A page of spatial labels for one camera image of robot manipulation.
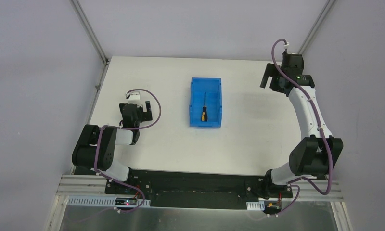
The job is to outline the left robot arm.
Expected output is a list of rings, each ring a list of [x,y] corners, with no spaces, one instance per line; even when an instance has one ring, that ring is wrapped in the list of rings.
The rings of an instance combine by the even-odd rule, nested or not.
[[[72,153],[73,165],[96,170],[119,181],[127,181],[130,168],[115,160],[115,147],[137,143],[140,123],[153,119],[151,103],[146,101],[145,105],[146,111],[141,104],[119,104],[124,129],[86,124]]]

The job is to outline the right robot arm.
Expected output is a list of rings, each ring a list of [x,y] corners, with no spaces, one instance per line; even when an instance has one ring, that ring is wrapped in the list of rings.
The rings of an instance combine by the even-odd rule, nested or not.
[[[284,51],[282,57],[281,65],[267,64],[260,84],[265,88],[271,78],[270,89],[289,98],[301,131],[301,141],[290,152],[288,162],[267,172],[270,183],[279,186],[297,179],[328,176],[344,147],[321,116],[315,83],[310,75],[303,74],[302,55]]]

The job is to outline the black orange screwdriver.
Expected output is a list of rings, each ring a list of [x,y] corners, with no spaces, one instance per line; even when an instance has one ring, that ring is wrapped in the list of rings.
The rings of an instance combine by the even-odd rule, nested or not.
[[[202,108],[201,121],[202,122],[207,122],[208,121],[207,106],[206,106],[206,92],[204,93],[204,105],[203,105],[203,108]]]

